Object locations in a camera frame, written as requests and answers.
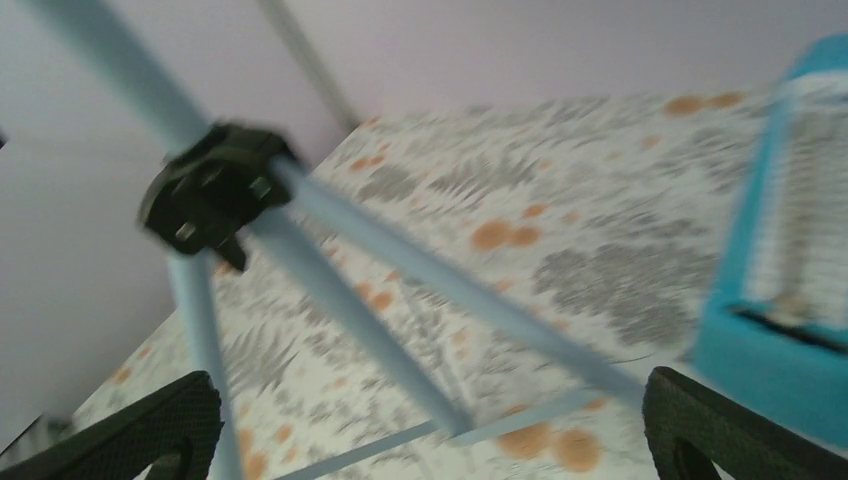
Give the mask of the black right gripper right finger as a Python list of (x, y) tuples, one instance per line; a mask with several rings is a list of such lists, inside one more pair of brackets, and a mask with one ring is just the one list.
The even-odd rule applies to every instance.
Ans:
[(845, 479), (847, 460), (665, 366), (648, 377), (645, 437), (661, 479)]

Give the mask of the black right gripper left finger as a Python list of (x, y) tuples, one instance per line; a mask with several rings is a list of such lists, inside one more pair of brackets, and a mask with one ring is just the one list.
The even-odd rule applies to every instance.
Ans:
[(3, 479), (205, 479), (223, 429), (210, 375), (192, 371), (56, 445)]

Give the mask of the blue metronome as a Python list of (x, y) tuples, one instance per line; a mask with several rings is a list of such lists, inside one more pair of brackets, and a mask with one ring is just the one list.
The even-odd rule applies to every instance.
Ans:
[(712, 387), (847, 446), (847, 36), (807, 47), (770, 99), (693, 347)]

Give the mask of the light blue music stand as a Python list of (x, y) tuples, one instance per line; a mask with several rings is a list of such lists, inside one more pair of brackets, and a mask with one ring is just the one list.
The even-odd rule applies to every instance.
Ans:
[[(435, 431), (460, 444), (474, 444), (569, 413), (600, 391), (640, 408), (642, 382), (313, 181), (281, 136), (211, 122), (106, 3), (33, 1), (30, 8), (125, 98), (168, 150), (169, 161), (145, 194), (139, 221), (170, 249), (171, 286), (191, 334), (192, 354), (221, 396), (228, 396), (227, 375), (208, 256), (215, 253), (244, 270), (247, 257), (238, 233), (248, 228), (315, 304), (333, 316), (429, 417), (423, 424), (298, 470), (296, 478), (314, 479), (341, 470)], [(585, 387), (475, 426), (292, 223), (284, 213), (287, 204), (301, 207), (406, 275), (429, 283), (447, 299), (563, 365), (582, 378)]]

